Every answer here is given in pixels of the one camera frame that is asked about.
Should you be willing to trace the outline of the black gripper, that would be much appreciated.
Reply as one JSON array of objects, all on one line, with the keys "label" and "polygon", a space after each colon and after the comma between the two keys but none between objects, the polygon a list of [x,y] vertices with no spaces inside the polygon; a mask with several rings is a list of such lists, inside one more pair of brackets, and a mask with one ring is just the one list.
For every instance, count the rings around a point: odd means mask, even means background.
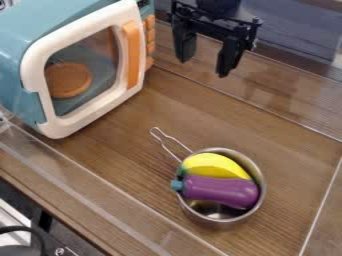
[{"label": "black gripper", "polygon": [[[186,63],[195,55],[197,33],[234,33],[238,29],[257,34],[263,21],[243,7],[243,0],[171,0],[170,21],[173,25],[177,58]],[[217,74],[221,78],[237,68],[249,40],[227,36],[218,53]]]}]

